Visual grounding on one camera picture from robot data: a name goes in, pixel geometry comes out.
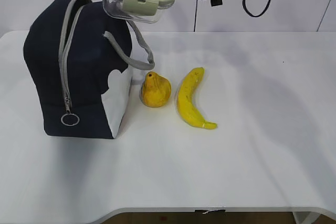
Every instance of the yellow pear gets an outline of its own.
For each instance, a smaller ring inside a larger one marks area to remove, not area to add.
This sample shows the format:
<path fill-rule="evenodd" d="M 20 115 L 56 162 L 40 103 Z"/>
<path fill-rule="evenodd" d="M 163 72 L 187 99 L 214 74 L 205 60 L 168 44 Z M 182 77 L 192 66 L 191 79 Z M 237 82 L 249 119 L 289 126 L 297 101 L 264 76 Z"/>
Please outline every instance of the yellow pear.
<path fill-rule="evenodd" d="M 167 103 L 171 92 L 169 81 L 151 71 L 146 75 L 142 84 L 140 98 L 146 106 L 157 108 Z"/>

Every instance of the toy banana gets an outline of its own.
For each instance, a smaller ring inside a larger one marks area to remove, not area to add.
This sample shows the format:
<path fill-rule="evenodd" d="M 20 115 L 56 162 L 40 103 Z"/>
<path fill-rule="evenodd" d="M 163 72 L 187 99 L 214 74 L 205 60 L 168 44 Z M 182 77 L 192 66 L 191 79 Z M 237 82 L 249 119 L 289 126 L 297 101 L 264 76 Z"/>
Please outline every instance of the toy banana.
<path fill-rule="evenodd" d="M 202 81 L 204 68 L 194 68 L 184 78 L 177 95 L 177 110 L 183 120 L 193 127 L 212 130 L 216 123 L 207 122 L 193 104 L 193 94 Z"/>

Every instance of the white patch on bag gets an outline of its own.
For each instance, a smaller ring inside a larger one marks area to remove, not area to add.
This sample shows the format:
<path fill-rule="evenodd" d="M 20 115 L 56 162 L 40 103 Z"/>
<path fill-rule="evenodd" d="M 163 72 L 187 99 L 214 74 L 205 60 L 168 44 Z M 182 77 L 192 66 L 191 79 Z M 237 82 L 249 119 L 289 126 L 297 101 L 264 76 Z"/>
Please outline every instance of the white patch on bag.
<path fill-rule="evenodd" d="M 133 68 L 130 66 L 123 73 L 114 69 L 109 74 L 109 90 L 101 96 L 114 138 L 118 135 L 119 126 L 126 111 L 132 76 Z"/>

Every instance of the navy blue lunch bag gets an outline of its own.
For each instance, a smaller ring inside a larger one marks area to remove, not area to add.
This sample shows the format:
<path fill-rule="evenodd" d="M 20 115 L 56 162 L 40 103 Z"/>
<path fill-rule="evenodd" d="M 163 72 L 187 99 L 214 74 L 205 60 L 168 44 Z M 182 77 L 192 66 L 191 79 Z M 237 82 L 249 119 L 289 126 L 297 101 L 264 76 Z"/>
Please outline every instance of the navy blue lunch bag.
<path fill-rule="evenodd" d="M 130 58 L 132 40 L 126 21 L 108 16 L 101 2 L 55 0 L 34 21 L 24 44 L 24 59 L 48 135 L 117 136 L 132 67 L 154 67 L 153 54 L 140 31 L 132 21 L 128 23 L 149 63 Z"/>

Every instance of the zipper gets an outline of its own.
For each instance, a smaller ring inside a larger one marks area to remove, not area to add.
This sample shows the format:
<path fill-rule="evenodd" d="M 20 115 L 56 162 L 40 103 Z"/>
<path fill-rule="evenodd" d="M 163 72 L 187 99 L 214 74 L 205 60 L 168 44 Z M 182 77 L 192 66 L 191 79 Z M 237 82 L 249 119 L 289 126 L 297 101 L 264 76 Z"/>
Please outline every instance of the zipper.
<path fill-rule="evenodd" d="M 61 77 L 61 85 L 62 85 L 62 91 L 63 91 L 63 97 L 64 97 L 64 105 L 65 105 L 65 110 L 66 113 L 61 117 L 61 122 L 65 126 L 75 126 L 79 123 L 80 118 L 78 115 L 73 114 L 71 112 L 72 108 L 72 103 L 71 103 L 71 95 L 70 95 L 70 89 L 69 89 L 69 80 L 68 80 L 68 68 L 67 68 L 67 63 L 68 63 L 68 56 L 69 56 L 69 51 L 72 43 L 72 38 L 75 33 L 75 28 L 76 24 L 79 19 L 79 15 L 81 11 L 83 10 L 84 6 L 81 6 L 78 11 L 76 12 L 76 15 L 74 17 L 74 21 L 71 25 L 71 30 L 69 33 L 69 37 L 67 39 L 67 42 L 64 46 L 65 40 L 66 40 L 66 33 L 67 33 L 67 26 L 69 22 L 69 17 L 71 15 L 71 10 L 75 4 L 76 0 L 71 0 L 70 4 L 68 5 L 68 8 L 66 10 L 66 15 L 65 15 L 65 21 L 62 26 L 62 32 L 61 32 L 61 40 L 60 40 L 60 51 L 58 55 L 58 61 L 59 61 L 59 69 L 60 69 L 60 77 Z M 72 116 L 75 118 L 74 122 L 69 124 L 64 121 L 64 119 L 67 116 Z"/>

